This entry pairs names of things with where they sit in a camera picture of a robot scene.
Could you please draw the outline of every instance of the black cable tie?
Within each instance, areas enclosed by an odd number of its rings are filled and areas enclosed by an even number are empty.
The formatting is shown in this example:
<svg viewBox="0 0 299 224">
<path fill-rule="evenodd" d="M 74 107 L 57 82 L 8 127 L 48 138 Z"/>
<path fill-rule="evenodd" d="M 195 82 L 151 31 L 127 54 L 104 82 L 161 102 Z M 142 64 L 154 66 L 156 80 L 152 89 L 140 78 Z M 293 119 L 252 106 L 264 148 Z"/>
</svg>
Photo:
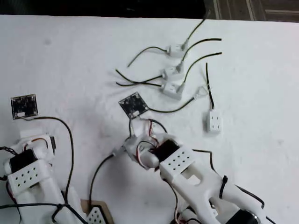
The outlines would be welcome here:
<svg viewBox="0 0 299 224">
<path fill-rule="evenodd" d="M 65 206 L 65 204 L 58 204 L 58 205 L 57 205 L 57 209 L 55 210 L 55 212 L 54 212 L 53 215 L 52 215 L 52 222 L 53 222 L 53 223 L 56 223 L 56 221 L 55 221 L 55 217 L 56 217 L 56 215 L 58 214 L 58 212 L 60 212 L 60 210 L 61 210 L 64 206 Z"/>
<path fill-rule="evenodd" d="M 222 199 L 223 190 L 224 190 L 224 187 L 225 187 L 227 182 L 228 182 L 228 177 L 224 175 L 224 177 L 222 179 L 222 185 L 221 185 L 221 188 L 220 188 L 220 192 L 219 192 L 219 198 L 220 199 Z"/>
</svg>

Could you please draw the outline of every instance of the white plug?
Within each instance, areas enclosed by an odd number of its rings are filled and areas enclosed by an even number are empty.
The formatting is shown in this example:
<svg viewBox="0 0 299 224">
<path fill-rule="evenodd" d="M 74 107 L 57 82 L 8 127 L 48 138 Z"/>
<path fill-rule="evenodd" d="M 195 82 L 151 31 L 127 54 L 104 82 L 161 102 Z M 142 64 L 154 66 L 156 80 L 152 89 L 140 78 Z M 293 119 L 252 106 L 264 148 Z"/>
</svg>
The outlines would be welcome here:
<svg viewBox="0 0 299 224">
<path fill-rule="evenodd" d="M 170 57 L 182 58 L 188 49 L 188 41 L 183 44 L 172 44 L 168 47 L 167 53 Z"/>
<path fill-rule="evenodd" d="M 166 68 L 162 72 L 162 78 L 167 81 L 177 81 L 184 77 L 184 63 L 181 62 L 177 66 Z"/>
<path fill-rule="evenodd" d="M 178 85 L 175 83 L 167 82 L 162 85 L 162 93 L 173 98 L 173 99 L 182 99 L 183 91 L 185 88 L 185 83 Z"/>
<path fill-rule="evenodd" d="M 219 134 L 222 130 L 222 118 L 220 113 L 213 109 L 210 110 L 207 119 L 206 119 L 206 125 L 207 125 L 207 132 L 212 134 Z"/>
</svg>

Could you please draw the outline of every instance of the black wire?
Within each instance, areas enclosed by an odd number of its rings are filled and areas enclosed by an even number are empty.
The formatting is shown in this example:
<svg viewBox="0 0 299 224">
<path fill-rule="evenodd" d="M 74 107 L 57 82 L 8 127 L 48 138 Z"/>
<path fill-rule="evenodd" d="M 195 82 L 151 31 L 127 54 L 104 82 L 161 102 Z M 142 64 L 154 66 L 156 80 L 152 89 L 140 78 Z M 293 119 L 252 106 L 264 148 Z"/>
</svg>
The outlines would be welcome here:
<svg viewBox="0 0 299 224">
<path fill-rule="evenodd" d="M 214 100 L 212 97 L 212 93 L 211 93 L 211 87 L 210 87 L 210 82 L 209 82 L 209 75 L 207 72 L 207 63 L 206 63 L 206 84 L 207 84 L 207 89 L 209 91 L 209 97 L 210 97 L 210 101 L 211 101 L 211 105 L 212 105 L 212 110 L 215 108 L 214 106 Z"/>
<path fill-rule="evenodd" d="M 271 222 L 271 223 L 273 223 L 273 224 L 276 224 L 272 219 L 270 219 L 268 216 L 266 216 L 266 219 L 269 221 L 269 222 Z"/>
<path fill-rule="evenodd" d="M 55 217 L 56 217 L 56 215 L 60 212 L 60 210 L 63 208 L 63 205 L 62 204 L 59 204 L 58 206 L 57 206 L 57 209 L 55 210 L 55 212 L 52 214 L 52 222 L 53 223 L 56 223 L 56 221 L 55 221 Z"/>
<path fill-rule="evenodd" d="M 10 199 L 13 201 L 14 204 L 18 204 L 17 201 L 15 200 L 15 198 L 12 196 L 12 194 L 11 194 L 11 192 L 10 192 L 10 190 L 9 190 L 9 186 L 8 186 L 8 185 L 9 185 L 9 183 L 8 183 L 8 181 L 7 181 L 5 187 L 6 187 L 6 191 L 7 191 L 7 193 L 8 193 L 8 196 L 10 197 Z M 21 213 L 20 213 L 20 209 L 17 208 L 17 210 L 18 210 L 18 212 L 19 212 L 19 216 L 20 216 L 20 221 L 19 221 L 19 224 L 20 224 L 21 221 L 22 221 L 22 216 L 21 216 Z"/>
<path fill-rule="evenodd" d="M 185 224 L 188 224 L 190 221 L 195 221 L 195 222 L 197 222 L 197 223 L 199 223 L 199 224 L 202 224 L 199 220 L 197 220 L 197 219 L 195 219 L 195 218 L 189 218 L 189 219 L 186 221 Z"/>
<path fill-rule="evenodd" d="M 245 194 L 253 197 L 254 199 L 258 200 L 261 204 L 262 204 L 262 209 L 265 207 L 265 202 L 259 198 L 258 196 L 256 196 L 255 194 L 251 193 L 250 191 L 245 190 L 244 188 L 239 187 L 238 185 L 236 185 L 238 189 L 240 189 L 241 191 L 243 191 Z"/>
<path fill-rule="evenodd" d="M 205 56 L 203 56 L 203 57 L 197 59 L 195 62 L 193 62 L 193 63 L 190 65 L 190 67 L 188 68 L 188 71 L 187 71 L 187 73 L 186 73 L 186 75 L 185 75 L 185 79 L 184 79 L 183 83 L 186 82 L 188 73 L 189 73 L 189 71 L 190 71 L 190 69 L 192 68 L 193 65 L 195 65 L 195 64 L 196 64 L 197 62 L 199 62 L 201 59 L 204 59 L 204 58 L 206 58 L 206 57 L 211 57 L 211 56 L 221 55 L 221 54 L 222 54 L 222 52 L 218 52 L 218 53 L 214 53 L 214 54 L 205 55 Z"/>
<path fill-rule="evenodd" d="M 184 59 L 185 59 L 185 57 L 186 57 L 188 51 L 191 50 L 191 48 L 193 48 L 194 46 L 196 46 L 196 45 L 199 44 L 199 43 L 206 42 L 206 41 L 222 41 L 222 39 L 221 39 L 221 38 L 208 38 L 208 39 L 204 39 L 204 40 L 200 40 L 200 41 L 195 42 L 195 43 L 192 44 L 192 45 L 187 49 L 187 51 L 185 52 L 185 54 L 184 54 L 184 56 L 183 56 L 183 59 L 182 59 L 182 62 L 184 61 Z"/>
<path fill-rule="evenodd" d="M 91 183 L 91 185 L 90 185 L 90 190 L 89 190 L 89 201 L 88 201 L 88 206 L 89 206 L 89 210 L 90 210 L 90 211 L 91 211 L 91 209 L 92 209 L 92 193 L 93 193 L 93 183 L 94 183 L 95 177 L 96 177 L 96 175 L 97 175 L 99 169 L 103 166 L 103 164 L 104 164 L 107 160 L 111 159 L 112 157 L 114 157 L 113 154 L 111 154 L 110 156 L 106 157 L 106 158 L 103 160 L 103 162 L 100 163 L 100 165 L 98 166 L 98 168 L 96 169 L 96 171 L 95 171 L 95 173 L 94 173 L 94 175 L 93 175 L 93 180 L 92 180 L 92 183 Z"/>
<path fill-rule="evenodd" d="M 129 120 L 129 133 L 130 133 L 129 138 L 132 137 L 132 127 L 131 127 L 131 125 L 132 125 L 132 120 L 130 119 Z"/>
<path fill-rule="evenodd" d="M 158 78 L 161 78 L 162 75 L 159 75 L 159 76 L 156 76 L 156 77 L 153 77 L 153 78 L 150 78 L 150 79 L 147 79 L 147 80 L 144 80 L 144 81 L 141 81 L 141 82 L 136 82 L 136 81 L 133 81 L 127 77 L 125 77 L 120 71 L 118 71 L 117 69 L 115 69 L 115 71 L 121 76 L 123 77 L 125 80 L 127 80 L 128 82 L 131 82 L 132 84 L 120 84 L 118 82 L 116 82 L 116 84 L 118 84 L 119 86 L 133 86 L 133 85 L 138 85 L 138 84 L 143 84 L 143 85 L 154 85 L 154 86 L 159 86 L 161 87 L 161 85 L 158 85 L 158 84 L 153 84 L 153 83 L 148 83 L 149 81 L 152 81 L 152 80 L 155 80 L 155 79 L 158 79 Z"/>
<path fill-rule="evenodd" d="M 34 120 L 42 120 L 42 119 L 52 119 L 52 120 L 58 120 L 60 121 L 68 130 L 69 135 L 70 135 L 70 140 L 71 140 L 71 170 L 70 170 L 70 174 L 69 174 L 69 179 L 67 181 L 67 185 L 66 185 L 66 190 L 65 190 L 65 203 L 68 203 L 68 193 L 69 193 L 69 188 L 70 188 L 70 183 L 71 183 L 71 176 L 74 170 L 74 141 L 73 141 L 73 136 L 71 133 L 71 129 L 69 128 L 69 126 L 61 119 L 59 118 L 55 118 L 55 117 L 37 117 L 37 118 L 33 118 Z"/>
<path fill-rule="evenodd" d="M 163 128 L 163 130 L 167 133 L 167 130 L 166 130 L 166 128 L 164 127 L 164 125 L 162 125 L 159 121 L 157 121 L 157 120 L 155 120 L 155 119 L 143 119 L 143 118 L 140 118 L 140 120 L 149 120 L 149 121 L 151 121 L 151 122 L 153 122 L 153 123 L 156 123 L 156 124 L 160 125 L 160 127 Z"/>
<path fill-rule="evenodd" d="M 173 191 L 173 193 L 174 193 L 174 196 L 176 197 L 176 207 L 174 208 L 174 220 L 176 220 L 176 210 L 177 210 L 177 208 L 178 208 L 178 195 L 177 195 L 177 193 L 176 193 L 176 191 L 173 189 L 173 187 L 171 186 L 171 184 L 166 180 L 166 179 L 163 179 L 163 181 L 165 181 L 169 186 L 170 186 L 170 188 L 171 188 L 171 190 Z"/>
<path fill-rule="evenodd" d="M 192 36 L 192 34 L 197 30 L 198 27 L 201 26 L 201 24 L 203 24 L 203 22 L 207 19 L 207 17 L 209 16 L 209 14 L 211 13 L 210 10 L 208 10 L 206 12 L 206 14 L 204 15 L 204 17 L 202 18 L 202 21 L 192 30 L 192 32 L 190 33 L 190 35 L 187 38 L 187 41 L 190 39 L 190 37 Z"/>
<path fill-rule="evenodd" d="M 184 103 L 181 107 L 179 107 L 178 109 L 172 110 L 172 111 L 160 111 L 160 110 L 156 110 L 153 108 L 149 108 L 150 111 L 154 111 L 154 112 L 158 112 L 158 113 L 174 113 L 177 112 L 181 109 L 183 109 L 185 106 L 187 106 L 189 103 L 191 103 L 193 100 L 195 100 L 194 97 L 192 97 L 191 99 L 189 99 L 186 103 Z"/>
<path fill-rule="evenodd" d="M 83 224 L 88 224 L 69 204 L 54 204 L 54 203 L 28 203 L 28 204 L 6 204 L 0 206 L 1 209 L 8 208 L 22 208 L 22 207 L 31 207 L 31 206 L 54 206 L 54 207 L 67 207 Z"/>
<path fill-rule="evenodd" d="M 198 150 L 198 149 L 192 149 L 194 152 L 199 152 L 199 153 L 209 153 L 210 154 L 210 166 L 211 166 L 211 169 L 216 173 L 216 170 L 214 168 L 214 165 L 213 165 L 213 153 L 211 151 L 206 151 L 206 150 Z"/>
<path fill-rule="evenodd" d="M 4 150 L 4 151 L 6 151 L 8 153 L 11 153 L 13 155 L 18 155 L 18 153 L 15 150 L 13 150 L 12 148 L 6 147 L 6 146 L 0 147 L 0 150 Z"/>
<path fill-rule="evenodd" d="M 160 50 L 160 51 L 163 51 L 163 52 L 167 53 L 167 50 L 164 50 L 164 49 L 159 48 L 159 47 L 154 47 L 154 46 L 152 46 L 152 47 L 148 47 L 148 48 L 146 48 L 146 49 L 140 51 L 140 52 L 138 53 L 138 55 L 136 55 L 136 56 L 133 58 L 133 60 L 128 64 L 128 67 L 131 66 L 131 64 L 137 59 L 137 57 L 138 57 L 140 54 L 142 54 L 142 53 L 145 52 L 146 50 L 148 50 L 148 49 L 152 49 L 152 48 L 155 48 L 155 49 L 158 49 L 158 50 Z"/>
</svg>

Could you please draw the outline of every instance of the square circuit board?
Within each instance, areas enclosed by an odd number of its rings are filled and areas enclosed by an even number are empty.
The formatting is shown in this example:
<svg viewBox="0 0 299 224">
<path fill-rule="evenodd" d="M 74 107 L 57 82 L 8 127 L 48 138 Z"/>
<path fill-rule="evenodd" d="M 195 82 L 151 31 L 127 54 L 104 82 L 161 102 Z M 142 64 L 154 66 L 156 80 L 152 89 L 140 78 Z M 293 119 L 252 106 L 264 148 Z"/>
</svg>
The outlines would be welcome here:
<svg viewBox="0 0 299 224">
<path fill-rule="evenodd" d="M 149 110 L 138 92 L 118 102 L 129 119 L 134 119 Z"/>
<path fill-rule="evenodd" d="M 35 94 L 13 97 L 10 98 L 10 101 L 14 120 L 38 115 Z"/>
</svg>

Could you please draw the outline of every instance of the white connector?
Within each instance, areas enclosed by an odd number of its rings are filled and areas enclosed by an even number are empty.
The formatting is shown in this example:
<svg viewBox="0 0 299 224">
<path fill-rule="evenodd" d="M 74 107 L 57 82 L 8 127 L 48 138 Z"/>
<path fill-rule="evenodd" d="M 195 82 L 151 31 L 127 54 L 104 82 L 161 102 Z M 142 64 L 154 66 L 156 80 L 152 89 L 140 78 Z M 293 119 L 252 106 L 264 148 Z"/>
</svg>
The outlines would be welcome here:
<svg viewBox="0 0 299 224">
<path fill-rule="evenodd" d="M 118 156 L 118 155 L 120 155 L 120 154 L 122 154 L 123 152 L 125 152 L 125 147 L 124 146 L 121 146 L 121 147 L 119 147 L 119 148 L 114 148 L 113 149 L 113 151 L 112 151 L 112 154 L 114 155 L 114 156 Z"/>
<path fill-rule="evenodd" d="M 168 47 L 167 53 L 170 57 L 182 58 L 188 49 L 188 41 L 183 44 L 172 44 Z"/>
<path fill-rule="evenodd" d="M 196 92 L 194 94 L 194 98 L 198 99 L 200 97 L 205 97 L 207 94 L 208 94 L 208 91 L 205 89 L 205 87 L 204 86 L 200 86 L 196 90 Z"/>
<path fill-rule="evenodd" d="M 181 62 L 177 66 L 166 68 L 162 72 L 162 78 L 167 81 L 177 81 L 184 77 L 184 63 Z"/>
<path fill-rule="evenodd" d="M 183 91 L 185 88 L 185 83 L 178 85 L 175 83 L 167 82 L 162 85 L 162 93 L 173 98 L 173 99 L 182 99 Z"/>
<path fill-rule="evenodd" d="M 206 130 L 208 133 L 219 134 L 222 130 L 222 117 L 220 113 L 213 109 L 210 110 L 206 119 Z"/>
</svg>

